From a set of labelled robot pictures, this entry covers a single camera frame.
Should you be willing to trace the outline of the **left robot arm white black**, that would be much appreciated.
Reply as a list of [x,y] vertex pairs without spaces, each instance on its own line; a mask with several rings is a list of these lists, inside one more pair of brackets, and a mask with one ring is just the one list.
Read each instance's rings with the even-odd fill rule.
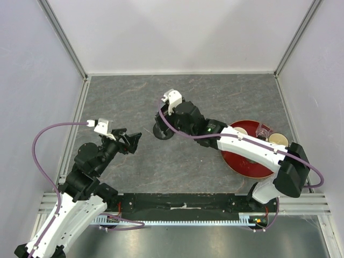
[[112,130],[101,145],[89,142],[78,149],[71,172],[58,187],[58,200],[34,238],[15,250],[17,257],[66,257],[73,243],[104,211],[118,205],[118,191],[99,178],[117,154],[133,154],[141,133]]

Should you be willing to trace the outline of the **black phone stand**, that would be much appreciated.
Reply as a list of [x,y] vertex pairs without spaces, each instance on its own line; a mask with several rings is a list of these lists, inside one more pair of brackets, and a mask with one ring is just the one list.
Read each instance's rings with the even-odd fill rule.
[[159,128],[158,124],[153,126],[153,134],[159,140],[168,140],[174,136],[174,132],[170,129],[167,129],[165,132]]

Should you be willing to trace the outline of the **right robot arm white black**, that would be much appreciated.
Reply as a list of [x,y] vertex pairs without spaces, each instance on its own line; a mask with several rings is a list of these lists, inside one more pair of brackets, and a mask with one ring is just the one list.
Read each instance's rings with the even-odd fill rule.
[[173,107],[166,102],[158,107],[155,120],[163,133],[177,133],[203,147],[233,153],[271,171],[271,176],[251,187],[246,198],[251,211],[261,210],[280,196],[300,197],[310,171],[301,145],[278,145],[245,135],[223,122],[204,118],[192,102],[181,101]]

